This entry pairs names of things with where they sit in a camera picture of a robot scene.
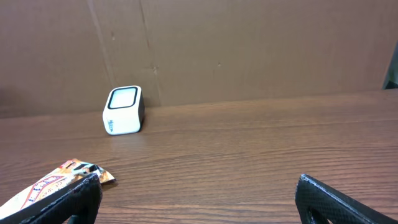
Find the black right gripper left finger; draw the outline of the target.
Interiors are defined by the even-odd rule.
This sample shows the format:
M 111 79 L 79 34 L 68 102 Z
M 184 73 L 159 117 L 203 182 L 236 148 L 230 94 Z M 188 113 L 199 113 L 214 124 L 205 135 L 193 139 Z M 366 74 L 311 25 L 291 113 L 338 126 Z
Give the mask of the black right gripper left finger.
M 93 224 L 102 199 L 100 179 L 89 174 L 44 199 L 1 219 L 1 224 Z

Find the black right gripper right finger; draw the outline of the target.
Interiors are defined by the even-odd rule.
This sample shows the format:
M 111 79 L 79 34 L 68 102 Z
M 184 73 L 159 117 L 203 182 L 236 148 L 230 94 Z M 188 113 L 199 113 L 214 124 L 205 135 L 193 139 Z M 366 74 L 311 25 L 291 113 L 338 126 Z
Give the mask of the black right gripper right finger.
M 302 223 L 397 224 L 397 220 L 306 174 L 299 177 L 295 204 Z

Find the yellow snack bag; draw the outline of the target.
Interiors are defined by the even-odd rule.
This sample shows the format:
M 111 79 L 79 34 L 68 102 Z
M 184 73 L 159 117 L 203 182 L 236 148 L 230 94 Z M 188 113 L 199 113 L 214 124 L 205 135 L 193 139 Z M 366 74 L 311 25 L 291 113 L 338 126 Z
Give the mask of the yellow snack bag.
M 88 174 L 96 174 L 101 184 L 116 180 L 102 167 L 78 159 L 70 159 L 37 182 L 19 192 L 1 206 L 1 219 L 26 208 L 55 192 L 69 187 Z

